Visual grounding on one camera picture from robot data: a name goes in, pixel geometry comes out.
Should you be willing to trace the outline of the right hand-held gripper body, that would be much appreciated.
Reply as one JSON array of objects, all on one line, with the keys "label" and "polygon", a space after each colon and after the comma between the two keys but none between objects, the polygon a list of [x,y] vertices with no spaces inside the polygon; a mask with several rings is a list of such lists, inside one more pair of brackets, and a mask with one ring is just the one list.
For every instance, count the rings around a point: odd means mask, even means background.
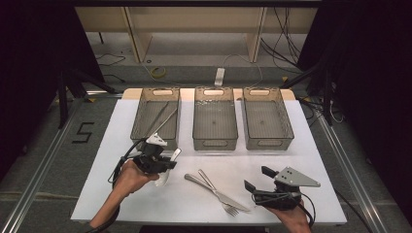
[{"label": "right hand-held gripper body", "polygon": [[273,191],[257,189],[252,194],[252,199],[257,205],[280,211],[293,210],[300,203],[302,186],[321,186],[319,182],[292,167],[286,167],[277,172],[278,175],[273,179],[275,184]]}]

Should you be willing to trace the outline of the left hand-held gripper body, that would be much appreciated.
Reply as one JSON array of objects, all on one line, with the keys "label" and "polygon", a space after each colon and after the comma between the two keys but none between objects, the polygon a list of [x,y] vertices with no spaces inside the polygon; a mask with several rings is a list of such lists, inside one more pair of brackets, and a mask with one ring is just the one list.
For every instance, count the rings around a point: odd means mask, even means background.
[{"label": "left hand-held gripper body", "polygon": [[147,174],[164,173],[161,162],[171,158],[162,155],[167,143],[158,135],[151,135],[149,138],[140,140],[137,145],[140,147],[140,154],[133,158],[137,167]]}]

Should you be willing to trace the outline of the transparent grey plastic bin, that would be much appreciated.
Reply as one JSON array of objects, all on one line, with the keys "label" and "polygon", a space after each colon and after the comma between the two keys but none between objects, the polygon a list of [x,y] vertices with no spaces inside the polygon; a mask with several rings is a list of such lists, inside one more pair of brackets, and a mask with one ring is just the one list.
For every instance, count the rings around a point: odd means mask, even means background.
[{"label": "transparent grey plastic bin", "polygon": [[177,129],[176,133],[170,137],[159,136],[163,139],[167,146],[165,150],[175,150],[178,147],[178,126],[179,126],[179,111],[180,111],[180,89],[178,87],[166,87],[166,88],[144,88],[141,92],[137,113],[135,115],[134,123],[130,133],[130,139],[133,142],[137,142],[142,137],[142,131],[147,128],[148,121],[146,117],[148,116],[149,104],[152,102],[168,101],[169,104],[167,108],[162,113],[161,117],[157,120],[154,127],[151,130],[151,135],[153,131],[169,116],[169,114],[175,109],[178,109],[177,113]]},{"label": "transparent grey plastic bin", "polygon": [[278,87],[244,87],[243,121],[247,150],[287,150],[292,124]]},{"label": "transparent grey plastic bin", "polygon": [[238,128],[232,87],[197,87],[192,139],[195,150],[235,150]]}]

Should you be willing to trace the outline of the metal fork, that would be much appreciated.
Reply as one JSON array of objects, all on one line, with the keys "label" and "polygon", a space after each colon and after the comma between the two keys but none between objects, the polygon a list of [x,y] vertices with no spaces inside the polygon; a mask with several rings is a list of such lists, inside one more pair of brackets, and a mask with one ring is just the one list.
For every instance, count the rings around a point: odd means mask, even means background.
[{"label": "metal fork", "polygon": [[231,205],[229,205],[228,203],[224,202],[223,197],[218,193],[217,189],[215,188],[215,186],[213,185],[213,183],[209,180],[209,178],[207,177],[207,175],[201,170],[198,170],[198,174],[200,175],[200,177],[206,182],[206,184],[210,187],[211,191],[218,197],[218,199],[221,201],[223,209],[230,214],[231,216],[237,216],[239,214],[239,212],[237,211],[237,209]]}]

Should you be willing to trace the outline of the person's right hand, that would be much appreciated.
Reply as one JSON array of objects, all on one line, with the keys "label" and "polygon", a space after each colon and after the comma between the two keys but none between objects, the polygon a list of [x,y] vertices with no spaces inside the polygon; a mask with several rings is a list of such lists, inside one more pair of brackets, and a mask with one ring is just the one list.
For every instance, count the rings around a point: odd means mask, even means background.
[{"label": "person's right hand", "polygon": [[306,214],[299,207],[287,211],[280,211],[273,208],[266,208],[266,210],[280,219],[286,228],[288,225],[298,224],[306,224],[309,226]]}]

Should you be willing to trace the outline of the person's left hand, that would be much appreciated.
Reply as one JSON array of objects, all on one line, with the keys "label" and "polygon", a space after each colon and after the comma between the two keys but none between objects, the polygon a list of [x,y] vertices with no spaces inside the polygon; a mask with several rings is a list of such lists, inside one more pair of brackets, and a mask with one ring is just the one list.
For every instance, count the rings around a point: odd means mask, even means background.
[{"label": "person's left hand", "polygon": [[120,169],[120,175],[115,183],[114,191],[127,196],[143,187],[146,183],[159,179],[159,174],[142,172],[132,160],[127,160]]}]

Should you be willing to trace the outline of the metal table knife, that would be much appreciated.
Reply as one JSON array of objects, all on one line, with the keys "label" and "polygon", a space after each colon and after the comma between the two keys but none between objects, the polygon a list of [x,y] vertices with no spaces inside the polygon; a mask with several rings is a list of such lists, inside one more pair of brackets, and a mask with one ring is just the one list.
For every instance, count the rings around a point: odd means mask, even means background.
[{"label": "metal table knife", "polygon": [[[203,179],[200,180],[199,178],[197,178],[196,176],[191,175],[191,174],[185,174],[185,175],[184,175],[184,178],[185,178],[186,180],[188,180],[188,181],[197,183],[197,184],[199,184],[199,185],[201,185],[201,186],[203,186],[203,187],[205,187],[206,189],[209,189],[209,190],[211,191],[210,187],[206,184],[206,182],[205,182]],[[246,208],[245,206],[241,205],[240,203],[234,201],[233,199],[229,198],[228,196],[226,196],[225,194],[221,193],[220,191],[218,191],[218,193],[223,197],[224,202],[226,202],[226,203],[228,203],[229,205],[235,207],[238,212],[239,212],[239,211],[242,211],[242,212],[248,212],[248,211],[249,211],[248,208]]]}]

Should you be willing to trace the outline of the white table cover sheet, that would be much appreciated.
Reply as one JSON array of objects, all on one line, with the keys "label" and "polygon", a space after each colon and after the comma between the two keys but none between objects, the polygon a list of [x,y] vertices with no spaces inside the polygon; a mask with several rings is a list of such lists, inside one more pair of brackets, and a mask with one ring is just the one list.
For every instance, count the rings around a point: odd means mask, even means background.
[{"label": "white table cover sheet", "polygon": [[[119,100],[114,108],[100,148],[71,215],[75,221],[92,219],[111,191],[108,182],[120,157],[131,147],[130,131],[137,111],[135,100]],[[248,181],[259,189],[271,190],[272,179],[264,176],[262,166],[275,171],[292,167],[319,182],[320,187],[305,187],[305,206],[316,214],[317,224],[344,224],[347,219],[331,185],[305,116],[298,102],[286,104],[294,139],[287,150],[248,151],[240,136],[234,151],[207,154],[192,145],[193,104],[181,104],[179,146],[182,150],[176,167],[165,186],[153,183],[127,197],[121,204],[122,222],[166,225],[273,225],[277,218],[258,207],[245,189]],[[201,169],[216,188],[246,206],[249,211],[231,216],[209,190],[184,178]]]}]

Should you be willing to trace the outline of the black metal stand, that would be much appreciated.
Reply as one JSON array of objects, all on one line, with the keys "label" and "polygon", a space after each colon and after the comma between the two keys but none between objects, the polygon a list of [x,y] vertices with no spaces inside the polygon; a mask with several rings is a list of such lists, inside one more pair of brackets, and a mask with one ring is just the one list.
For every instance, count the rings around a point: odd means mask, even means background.
[{"label": "black metal stand", "polygon": [[57,80],[57,93],[60,112],[59,129],[65,125],[69,117],[67,89],[70,90],[75,98],[84,98],[86,96],[86,89],[83,86],[83,83],[91,83],[111,94],[117,93],[113,87],[106,85],[103,81],[99,81],[93,76],[90,76],[89,74],[78,69],[66,69],[62,71]]},{"label": "black metal stand", "polygon": [[331,73],[329,72],[327,65],[324,62],[318,62],[312,68],[293,78],[291,81],[287,81],[281,85],[282,89],[290,88],[304,80],[309,79],[310,82],[306,87],[306,92],[309,95],[322,94],[323,96],[323,108],[322,115],[326,122],[332,125],[331,118]]}]

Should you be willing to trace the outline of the black curtain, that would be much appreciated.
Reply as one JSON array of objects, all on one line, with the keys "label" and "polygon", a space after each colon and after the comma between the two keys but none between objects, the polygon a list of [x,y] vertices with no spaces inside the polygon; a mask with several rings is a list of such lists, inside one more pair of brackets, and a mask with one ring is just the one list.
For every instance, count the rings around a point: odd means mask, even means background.
[{"label": "black curtain", "polygon": [[412,0],[322,0],[299,58],[328,59],[335,96],[412,225]]},{"label": "black curtain", "polygon": [[73,6],[0,0],[0,181],[71,69],[103,80]]}]

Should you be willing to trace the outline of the beige wooden shelf unit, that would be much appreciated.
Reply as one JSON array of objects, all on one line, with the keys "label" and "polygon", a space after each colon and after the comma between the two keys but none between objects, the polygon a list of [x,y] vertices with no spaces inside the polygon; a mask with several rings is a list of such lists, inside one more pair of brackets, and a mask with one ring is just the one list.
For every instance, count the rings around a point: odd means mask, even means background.
[{"label": "beige wooden shelf unit", "polygon": [[292,7],[78,7],[86,32],[125,32],[135,60],[144,60],[154,33],[244,33],[248,56],[258,59],[264,33],[279,33],[288,22],[292,34],[309,32],[315,8]]}]

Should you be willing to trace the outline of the aluminium floor rail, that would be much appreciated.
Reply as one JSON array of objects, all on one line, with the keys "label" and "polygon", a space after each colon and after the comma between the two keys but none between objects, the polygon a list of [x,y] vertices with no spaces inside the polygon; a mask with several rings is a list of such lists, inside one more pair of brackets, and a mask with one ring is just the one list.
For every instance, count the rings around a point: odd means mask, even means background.
[{"label": "aluminium floor rail", "polygon": [[367,193],[361,178],[355,170],[355,167],[351,163],[347,152],[344,150],[336,132],[327,123],[324,116],[319,116],[319,123],[326,134],[332,150],[340,164],[343,173],[354,192],[355,197],[358,200],[360,208],[364,214],[364,218],[367,222],[372,233],[388,233],[388,229],[385,226],[383,220],[380,217],[378,209],[375,207],[371,197]]},{"label": "aluminium floor rail", "polygon": [[0,227],[0,233],[17,233],[30,206],[36,198],[49,169],[55,160],[63,141],[65,140],[78,109],[83,105],[84,99],[74,99],[69,109],[69,114],[63,125],[58,128],[53,135],[52,141],[42,156],[42,160],[36,167],[35,172],[30,176],[27,186],[23,192],[16,194],[17,202],[11,209],[5,223]]}]

